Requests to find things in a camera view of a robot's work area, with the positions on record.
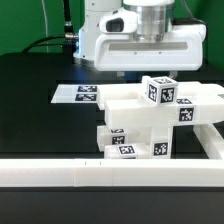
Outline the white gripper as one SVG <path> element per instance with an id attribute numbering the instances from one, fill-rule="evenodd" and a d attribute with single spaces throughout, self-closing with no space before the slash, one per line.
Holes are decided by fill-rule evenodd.
<path id="1" fill-rule="evenodd" d="M 100 71 L 189 71 L 202 65 L 204 24 L 176 25 L 159 42 L 137 42 L 131 34 L 102 34 L 94 66 Z"/>

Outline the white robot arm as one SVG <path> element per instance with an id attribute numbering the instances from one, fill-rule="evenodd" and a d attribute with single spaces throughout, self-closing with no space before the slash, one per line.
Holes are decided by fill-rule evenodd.
<path id="1" fill-rule="evenodd" d="M 173 19 L 175 0 L 84 0 L 78 64 L 99 71 L 197 70 L 206 25 Z"/>

